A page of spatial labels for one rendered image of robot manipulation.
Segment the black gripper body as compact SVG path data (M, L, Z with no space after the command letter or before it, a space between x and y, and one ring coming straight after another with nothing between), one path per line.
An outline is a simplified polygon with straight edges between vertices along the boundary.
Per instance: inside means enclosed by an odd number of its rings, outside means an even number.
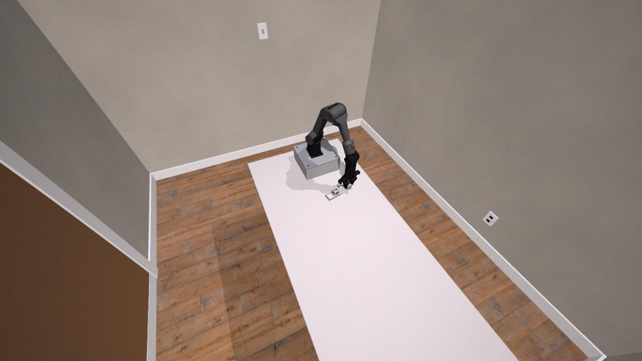
M354 181L355 177L360 174L359 170L356 170L355 173L346 173L343 175L342 178L339 179L339 183L341 184L342 182L347 182L347 181Z

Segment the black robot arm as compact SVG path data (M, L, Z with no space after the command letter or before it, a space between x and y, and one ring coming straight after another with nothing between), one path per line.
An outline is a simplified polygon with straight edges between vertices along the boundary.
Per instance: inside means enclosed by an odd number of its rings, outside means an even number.
M330 107L330 108L329 108ZM327 109L328 108L328 109ZM331 109L332 108L332 109ZM325 111L324 111L325 110ZM324 119L323 119L324 117ZM325 120L326 119L326 120ZM355 173L356 162L360 158L359 153L355 150L355 145L350 139L347 127L347 109L343 103L335 103L325 106L319 112L318 119L315 122L313 130L305 137L307 142L307 152L311 158L323 155L320 149L320 141L323 138L323 129L326 123L331 122L334 126L338 126L341 136L343 138L343 149L346 154L344 161L346 162L346 173Z

